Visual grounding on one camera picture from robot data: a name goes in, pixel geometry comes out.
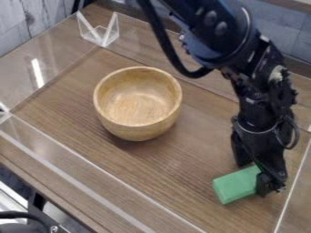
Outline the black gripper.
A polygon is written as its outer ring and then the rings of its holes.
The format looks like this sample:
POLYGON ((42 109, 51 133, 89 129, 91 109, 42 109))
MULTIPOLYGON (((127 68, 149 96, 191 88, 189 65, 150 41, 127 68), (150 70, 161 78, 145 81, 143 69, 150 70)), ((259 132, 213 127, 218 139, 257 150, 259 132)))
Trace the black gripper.
POLYGON ((239 116, 233 117, 231 148, 237 165, 253 163, 261 173, 257 175, 255 192, 266 197, 286 187, 289 178, 285 151, 297 146, 297 125, 290 116, 281 118, 269 128, 245 126, 239 116))

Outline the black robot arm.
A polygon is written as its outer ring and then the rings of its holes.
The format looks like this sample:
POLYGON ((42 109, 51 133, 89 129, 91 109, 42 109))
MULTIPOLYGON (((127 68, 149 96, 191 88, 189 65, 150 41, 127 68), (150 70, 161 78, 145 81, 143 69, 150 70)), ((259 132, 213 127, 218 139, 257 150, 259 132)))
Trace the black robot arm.
POLYGON ((186 68, 151 0, 138 0, 155 38, 175 69, 199 79, 218 70, 230 80, 239 111, 233 116, 231 147, 239 166, 255 164, 255 193, 265 197, 286 187, 285 152, 301 139, 293 106, 298 91, 275 43, 238 0, 159 0, 181 27, 183 50, 199 64, 186 68))

